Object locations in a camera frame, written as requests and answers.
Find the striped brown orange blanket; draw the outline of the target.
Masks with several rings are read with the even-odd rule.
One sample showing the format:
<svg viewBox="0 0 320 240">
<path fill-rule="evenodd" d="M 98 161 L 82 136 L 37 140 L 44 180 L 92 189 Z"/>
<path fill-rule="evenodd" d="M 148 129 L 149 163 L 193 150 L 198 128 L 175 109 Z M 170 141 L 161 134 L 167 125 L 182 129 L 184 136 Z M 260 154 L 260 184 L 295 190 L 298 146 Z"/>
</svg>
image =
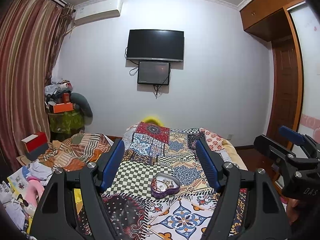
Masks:
<svg viewBox="0 0 320 240">
<path fill-rule="evenodd" d="M 45 153 L 37 159 L 52 170 L 59 167 L 69 172 L 97 161 L 110 149 L 111 144 L 105 135 L 81 131 L 62 142 L 52 141 Z"/>
</svg>

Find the brown wooden door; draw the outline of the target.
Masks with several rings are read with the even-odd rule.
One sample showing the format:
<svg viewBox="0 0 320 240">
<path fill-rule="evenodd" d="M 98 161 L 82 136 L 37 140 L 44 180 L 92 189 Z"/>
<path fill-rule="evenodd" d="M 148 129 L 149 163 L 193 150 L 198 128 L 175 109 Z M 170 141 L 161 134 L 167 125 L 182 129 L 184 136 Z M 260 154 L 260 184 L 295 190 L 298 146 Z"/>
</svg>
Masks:
<svg viewBox="0 0 320 240">
<path fill-rule="evenodd" d="M 280 135 L 279 128 L 292 128 L 298 98 L 298 65 L 292 39 L 272 43 L 274 59 L 274 89 L 267 137 L 287 147 L 289 141 Z"/>
</svg>

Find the colourful patchwork bedspread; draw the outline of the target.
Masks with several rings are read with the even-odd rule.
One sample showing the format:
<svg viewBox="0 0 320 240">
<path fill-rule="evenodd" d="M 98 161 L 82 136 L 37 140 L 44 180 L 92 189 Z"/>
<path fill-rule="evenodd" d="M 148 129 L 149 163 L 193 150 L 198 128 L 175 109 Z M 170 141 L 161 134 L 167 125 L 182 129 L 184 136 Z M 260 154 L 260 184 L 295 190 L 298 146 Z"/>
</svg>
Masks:
<svg viewBox="0 0 320 240">
<path fill-rule="evenodd" d="M 240 169 L 233 145 L 204 128 L 173 129 L 140 122 L 123 135 L 125 152 L 102 195 L 120 239 L 200 239 L 219 200 L 197 159 L 196 142 Z"/>
</svg>

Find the purple heart-shaped tin box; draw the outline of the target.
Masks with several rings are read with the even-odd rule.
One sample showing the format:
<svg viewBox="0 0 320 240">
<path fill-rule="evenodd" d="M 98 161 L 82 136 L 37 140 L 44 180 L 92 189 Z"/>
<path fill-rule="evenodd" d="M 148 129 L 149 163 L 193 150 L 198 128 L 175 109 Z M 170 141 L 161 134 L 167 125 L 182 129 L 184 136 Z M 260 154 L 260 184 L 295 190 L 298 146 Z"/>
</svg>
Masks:
<svg viewBox="0 0 320 240">
<path fill-rule="evenodd" d="M 174 195 L 180 191 L 180 182 L 177 178 L 158 172 L 151 181 L 151 195 L 156 199 L 162 199 L 166 196 Z"/>
</svg>

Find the green patterned covered stand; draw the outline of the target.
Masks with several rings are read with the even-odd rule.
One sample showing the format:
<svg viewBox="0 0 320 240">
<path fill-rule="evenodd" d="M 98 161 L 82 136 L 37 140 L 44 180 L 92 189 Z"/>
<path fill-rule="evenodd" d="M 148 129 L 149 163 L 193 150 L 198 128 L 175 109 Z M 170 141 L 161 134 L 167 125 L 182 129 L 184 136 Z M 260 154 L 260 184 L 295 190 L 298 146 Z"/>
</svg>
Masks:
<svg viewBox="0 0 320 240">
<path fill-rule="evenodd" d="M 71 134 L 85 125 L 84 116 L 80 111 L 73 110 L 61 113 L 48 113 L 49 127 L 54 133 Z"/>
</svg>

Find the yellow plush toy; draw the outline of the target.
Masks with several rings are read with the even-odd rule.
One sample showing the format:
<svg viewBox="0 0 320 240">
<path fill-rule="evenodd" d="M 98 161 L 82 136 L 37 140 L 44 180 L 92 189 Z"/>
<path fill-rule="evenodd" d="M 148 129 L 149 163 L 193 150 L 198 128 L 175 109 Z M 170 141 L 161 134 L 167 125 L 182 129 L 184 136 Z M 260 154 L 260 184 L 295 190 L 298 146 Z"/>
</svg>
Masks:
<svg viewBox="0 0 320 240">
<path fill-rule="evenodd" d="M 149 115 L 147 117 L 145 117 L 142 122 L 146 123 L 146 124 L 153 124 L 153 125 L 157 125 L 157 126 L 164 126 L 163 122 L 154 115 Z"/>
</svg>

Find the pink cloth item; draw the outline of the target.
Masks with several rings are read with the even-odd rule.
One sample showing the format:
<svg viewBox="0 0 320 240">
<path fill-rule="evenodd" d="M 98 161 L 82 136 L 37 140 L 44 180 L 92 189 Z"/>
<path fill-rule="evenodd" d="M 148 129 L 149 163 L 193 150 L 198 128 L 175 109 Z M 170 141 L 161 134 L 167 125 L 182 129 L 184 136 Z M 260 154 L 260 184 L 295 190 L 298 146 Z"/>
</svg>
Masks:
<svg viewBox="0 0 320 240">
<path fill-rule="evenodd" d="M 27 191 L 24 199 L 28 204 L 32 205 L 33 207 L 37 207 L 37 204 L 44 193 L 44 187 L 40 180 L 35 177 L 28 177 L 27 182 Z"/>
</svg>

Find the red white box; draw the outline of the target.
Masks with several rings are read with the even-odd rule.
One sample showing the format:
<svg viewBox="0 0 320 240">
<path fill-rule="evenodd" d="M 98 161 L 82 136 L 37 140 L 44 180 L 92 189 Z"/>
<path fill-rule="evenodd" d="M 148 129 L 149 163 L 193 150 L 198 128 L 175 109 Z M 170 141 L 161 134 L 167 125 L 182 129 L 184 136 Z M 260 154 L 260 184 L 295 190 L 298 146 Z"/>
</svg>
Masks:
<svg viewBox="0 0 320 240">
<path fill-rule="evenodd" d="M 34 134 L 29 135 L 28 137 L 21 140 L 24 143 L 27 152 L 31 152 L 38 147 L 46 144 L 48 142 L 46 133 L 44 132 L 37 132 Z"/>
</svg>

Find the orange box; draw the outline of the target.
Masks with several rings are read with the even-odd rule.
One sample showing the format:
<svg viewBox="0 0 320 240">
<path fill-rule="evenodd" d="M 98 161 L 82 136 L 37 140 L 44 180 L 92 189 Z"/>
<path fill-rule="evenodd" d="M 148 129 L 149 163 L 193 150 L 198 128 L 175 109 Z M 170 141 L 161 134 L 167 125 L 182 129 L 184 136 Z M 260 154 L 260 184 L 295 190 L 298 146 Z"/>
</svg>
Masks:
<svg viewBox="0 0 320 240">
<path fill-rule="evenodd" d="M 60 103 L 55 105 L 49 106 L 50 113 L 63 113 L 63 112 L 70 112 L 73 110 L 73 104 L 71 102 L 68 103 Z"/>
</svg>

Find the dark grey plush pillow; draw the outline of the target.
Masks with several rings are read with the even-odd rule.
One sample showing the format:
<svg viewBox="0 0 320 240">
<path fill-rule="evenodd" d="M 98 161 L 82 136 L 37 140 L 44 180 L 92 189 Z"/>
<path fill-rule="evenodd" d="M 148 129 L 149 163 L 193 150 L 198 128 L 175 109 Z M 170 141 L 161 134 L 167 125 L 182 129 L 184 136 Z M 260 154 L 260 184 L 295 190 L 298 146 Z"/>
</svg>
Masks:
<svg viewBox="0 0 320 240">
<path fill-rule="evenodd" d="M 71 93 L 70 99 L 71 102 L 79 106 L 80 111 L 82 111 L 85 125 L 90 125 L 93 121 L 93 112 L 87 99 L 83 95 L 76 92 Z"/>
</svg>

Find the brown wooden wardrobe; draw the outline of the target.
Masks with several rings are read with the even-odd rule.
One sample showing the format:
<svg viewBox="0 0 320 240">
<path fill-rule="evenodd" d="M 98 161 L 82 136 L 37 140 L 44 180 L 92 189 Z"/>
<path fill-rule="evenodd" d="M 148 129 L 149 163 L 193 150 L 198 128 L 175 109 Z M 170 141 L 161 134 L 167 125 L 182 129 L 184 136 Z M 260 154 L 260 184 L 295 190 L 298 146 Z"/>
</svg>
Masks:
<svg viewBox="0 0 320 240">
<path fill-rule="evenodd" d="M 245 32 L 271 44 L 274 88 L 274 59 L 272 43 L 292 39 L 295 45 L 298 65 L 298 98 L 293 127 L 297 131 L 303 105 L 303 61 L 300 44 L 289 8 L 304 0 L 248 0 L 239 7 Z M 288 149 L 293 148 L 289 142 Z"/>
</svg>

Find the striped red brown curtain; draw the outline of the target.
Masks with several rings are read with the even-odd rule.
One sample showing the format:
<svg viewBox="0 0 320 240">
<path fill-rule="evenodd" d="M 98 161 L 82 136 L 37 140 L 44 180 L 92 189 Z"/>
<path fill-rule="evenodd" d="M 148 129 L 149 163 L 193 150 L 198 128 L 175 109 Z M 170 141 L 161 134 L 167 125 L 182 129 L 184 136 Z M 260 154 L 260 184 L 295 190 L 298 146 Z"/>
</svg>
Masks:
<svg viewBox="0 0 320 240">
<path fill-rule="evenodd" d="M 12 171 L 25 153 L 21 140 L 33 133 L 50 136 L 44 88 L 73 6 L 51 0 L 13 0 L 1 19 L 1 157 Z"/>
</svg>

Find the small wall-mounted monitor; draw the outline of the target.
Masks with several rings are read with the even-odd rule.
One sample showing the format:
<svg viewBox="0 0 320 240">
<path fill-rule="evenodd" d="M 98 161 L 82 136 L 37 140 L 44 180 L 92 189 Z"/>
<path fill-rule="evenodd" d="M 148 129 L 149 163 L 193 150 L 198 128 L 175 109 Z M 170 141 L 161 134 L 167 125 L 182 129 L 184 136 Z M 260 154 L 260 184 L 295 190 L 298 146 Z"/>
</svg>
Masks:
<svg viewBox="0 0 320 240">
<path fill-rule="evenodd" d="M 170 81 L 170 63 L 139 61 L 137 83 L 140 85 L 164 85 Z"/>
</svg>

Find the large black wall television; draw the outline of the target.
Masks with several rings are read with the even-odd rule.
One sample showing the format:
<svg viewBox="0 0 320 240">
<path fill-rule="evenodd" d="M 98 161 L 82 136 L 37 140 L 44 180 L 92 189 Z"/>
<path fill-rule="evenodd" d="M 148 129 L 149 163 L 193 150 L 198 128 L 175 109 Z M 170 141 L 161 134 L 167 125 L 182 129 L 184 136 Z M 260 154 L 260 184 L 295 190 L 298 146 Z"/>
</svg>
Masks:
<svg viewBox="0 0 320 240">
<path fill-rule="evenodd" d="M 184 32 L 134 29 L 127 42 L 128 60 L 184 61 Z"/>
</svg>

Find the white wall air conditioner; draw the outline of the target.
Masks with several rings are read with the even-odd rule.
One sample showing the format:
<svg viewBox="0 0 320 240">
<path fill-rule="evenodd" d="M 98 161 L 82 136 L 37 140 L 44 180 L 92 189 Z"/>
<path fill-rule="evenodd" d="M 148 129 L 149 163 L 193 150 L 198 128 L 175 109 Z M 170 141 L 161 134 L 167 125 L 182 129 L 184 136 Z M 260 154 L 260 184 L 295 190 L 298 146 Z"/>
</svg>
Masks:
<svg viewBox="0 0 320 240">
<path fill-rule="evenodd" d="M 119 17 L 122 9 L 121 0 L 105 0 L 76 9 L 74 24 L 80 26 L 95 21 Z"/>
</svg>

